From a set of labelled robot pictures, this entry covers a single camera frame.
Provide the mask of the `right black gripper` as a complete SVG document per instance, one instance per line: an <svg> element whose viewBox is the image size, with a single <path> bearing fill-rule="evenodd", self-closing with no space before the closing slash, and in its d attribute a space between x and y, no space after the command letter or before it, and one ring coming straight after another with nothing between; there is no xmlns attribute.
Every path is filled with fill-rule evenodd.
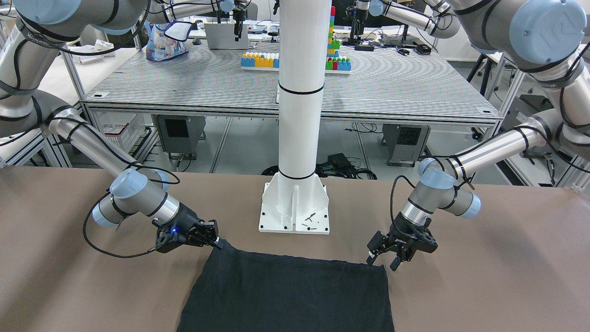
<svg viewBox="0 0 590 332"><path fill-rule="evenodd" d="M173 217L173 223L177 225L177 231L186 237L184 244L192 246L212 246L223 250L223 239L218 237L217 220L203 220L196 212L181 203L179 211Z"/></svg>

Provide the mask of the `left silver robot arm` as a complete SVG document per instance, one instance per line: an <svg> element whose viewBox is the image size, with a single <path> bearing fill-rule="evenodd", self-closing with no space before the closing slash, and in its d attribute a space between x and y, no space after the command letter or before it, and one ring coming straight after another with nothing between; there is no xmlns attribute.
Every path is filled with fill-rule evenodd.
<svg viewBox="0 0 590 332"><path fill-rule="evenodd" d="M472 176L501 160L531 148L559 144L589 159L589 69L579 45L588 15L575 0L428 0L432 16L390 0L373 0L371 15L381 14L437 39L463 28L481 55L501 53L518 70L516 83L533 78L552 108L516 116L512 130L499 132L509 117L518 88L508 92L500 120L478 145L448 157L432 156L419 165L419 181L397 214L389 232L378 231L367 244L367 264L386 252L396 253L390 268L409 262L417 251L438 247L428 227L437 210L475 217L481 201L464 188Z"/></svg>

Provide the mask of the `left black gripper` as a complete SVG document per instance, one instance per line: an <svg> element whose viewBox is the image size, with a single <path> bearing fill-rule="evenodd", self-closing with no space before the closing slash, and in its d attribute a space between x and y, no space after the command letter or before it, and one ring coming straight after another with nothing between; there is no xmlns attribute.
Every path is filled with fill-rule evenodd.
<svg viewBox="0 0 590 332"><path fill-rule="evenodd" d="M390 264L392 271L397 271L402 261L410 261L417 251L432 254L438 244L430 230L423 225L415 225L402 214L396 215L390 225L389 233L375 233L367 243L369 256L366 263L372 266L377 256L385 252L395 252L396 258Z"/></svg>

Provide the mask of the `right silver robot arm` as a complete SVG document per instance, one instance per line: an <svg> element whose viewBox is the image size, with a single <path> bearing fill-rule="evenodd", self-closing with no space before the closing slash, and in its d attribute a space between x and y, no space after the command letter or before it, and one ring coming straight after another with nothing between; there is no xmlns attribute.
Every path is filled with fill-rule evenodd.
<svg viewBox="0 0 590 332"><path fill-rule="evenodd" d="M88 214L103 226L142 213L156 225L153 251L187 244L223 248L216 220L205 221L168 193L174 174L142 165L82 119L64 100L38 87L53 60L87 26L129 31L146 19L150 0L14 0L12 40L1 55L1 136L40 128L59 135L114 176L105 196Z"/></svg>

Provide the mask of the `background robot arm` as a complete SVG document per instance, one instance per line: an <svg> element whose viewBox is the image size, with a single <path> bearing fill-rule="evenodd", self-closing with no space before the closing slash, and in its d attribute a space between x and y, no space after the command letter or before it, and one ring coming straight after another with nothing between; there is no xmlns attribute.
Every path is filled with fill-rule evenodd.
<svg viewBox="0 0 590 332"><path fill-rule="evenodd" d="M369 14L389 17L402 25L425 31L429 36L438 39L449 39L459 32L461 27L459 19L457 15L451 13L451 7L447 2L426 0L425 3L433 10L432 16L391 0L356 0L352 5L349 40L352 42L360 40Z"/></svg>

